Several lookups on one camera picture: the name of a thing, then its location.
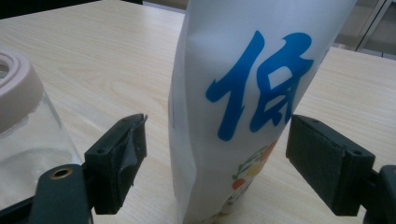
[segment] package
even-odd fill
[[[356,0],[190,0],[169,93],[179,223],[231,213]]]

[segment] light wood surface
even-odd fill
[[[148,157],[115,216],[96,223],[177,223],[167,96],[184,15],[105,0],[0,21],[0,46],[24,52],[82,156],[118,119],[148,114]],[[331,49],[296,113],[396,163],[396,61]],[[362,223],[336,217],[285,157],[287,128],[241,207],[216,223]]]

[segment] jar lid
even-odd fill
[[[44,94],[43,84],[23,55],[0,49],[0,133],[35,111]]]

